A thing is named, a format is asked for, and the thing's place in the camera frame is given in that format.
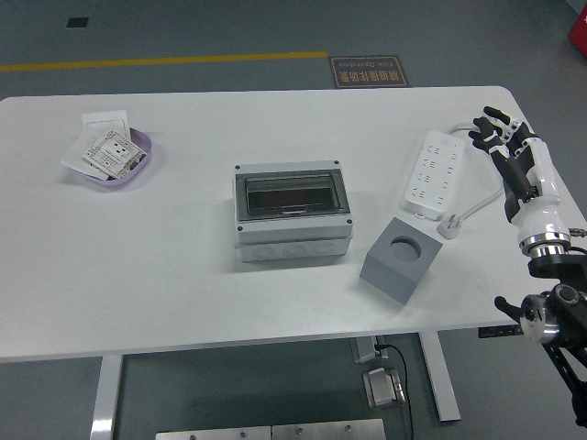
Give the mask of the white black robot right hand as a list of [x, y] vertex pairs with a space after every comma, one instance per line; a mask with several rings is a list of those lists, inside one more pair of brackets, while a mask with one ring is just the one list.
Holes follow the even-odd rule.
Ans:
[[570, 250], [570, 230], [559, 216], [559, 189], [548, 146], [529, 125], [486, 106], [473, 120], [472, 145], [492, 160], [504, 183], [504, 211], [526, 256], [547, 247]]

